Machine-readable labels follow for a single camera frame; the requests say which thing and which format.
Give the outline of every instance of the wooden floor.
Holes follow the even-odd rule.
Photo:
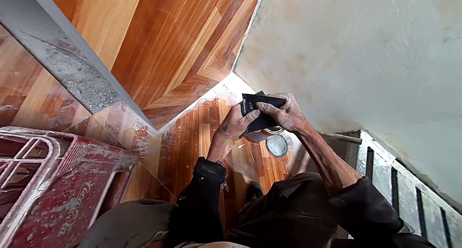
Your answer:
[[[217,86],[161,132],[150,131],[123,102],[91,115],[2,26],[0,85],[0,126],[75,133],[134,151],[141,159],[125,200],[150,198],[173,204],[191,180],[197,158],[206,157],[215,130],[240,102],[226,85]],[[235,144],[224,160],[228,177],[219,209],[225,229],[234,225],[247,183],[260,182],[267,192],[274,181],[287,177],[292,157],[292,152],[273,157],[263,143],[246,139]]]
[[[150,160],[152,133],[123,102],[91,115],[2,26],[0,26],[0,126],[75,133],[140,154]],[[140,163],[126,200],[175,197]]]
[[[226,77],[257,0],[54,0],[160,129]]]

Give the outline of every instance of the black sanding block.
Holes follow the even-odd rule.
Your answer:
[[[241,102],[242,116],[245,116],[246,114],[248,114],[249,112],[253,110],[258,110],[257,107],[255,106],[255,103],[258,103],[258,102],[272,104],[276,108],[280,108],[282,105],[286,103],[286,100],[284,98],[265,96],[262,91],[258,92],[257,94],[243,93],[242,99],[243,99]],[[259,131],[259,130],[266,129],[269,127],[275,127],[277,125],[278,124],[273,119],[273,117],[271,117],[270,115],[261,113],[260,116],[258,116],[258,118],[255,121],[251,122],[249,126],[247,126],[247,131],[243,133],[243,136],[253,131]]]

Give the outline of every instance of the wood-look floor tile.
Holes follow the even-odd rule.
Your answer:
[[[160,129],[231,71],[257,0],[55,0]]]

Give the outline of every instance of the wrinkled skin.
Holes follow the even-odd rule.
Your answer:
[[[260,115],[260,111],[253,110],[242,117],[241,105],[233,106],[220,127],[213,134],[207,159],[212,162],[221,161],[228,154],[226,149],[228,141],[244,133],[247,126],[257,119],[258,115]]]
[[[293,94],[285,92],[267,94],[267,96],[284,98],[286,99],[286,103],[280,109],[275,108],[271,104],[257,103],[256,106],[262,113],[271,115],[279,126],[289,132],[295,132],[297,128],[306,126],[307,121],[305,116],[303,116]]]

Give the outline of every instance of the dark pants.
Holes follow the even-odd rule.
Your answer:
[[[319,174],[301,173],[275,182],[268,194],[248,202],[236,227],[223,236],[218,199],[226,170],[199,158],[193,179],[178,196],[178,207],[157,200],[138,200],[107,211],[85,234],[80,247],[134,248],[164,239],[164,247],[185,241],[231,241],[257,247],[325,247],[337,220],[327,203]]]
[[[319,174],[275,182],[268,194],[245,204],[225,241],[252,248],[326,247],[338,226],[327,200]]]

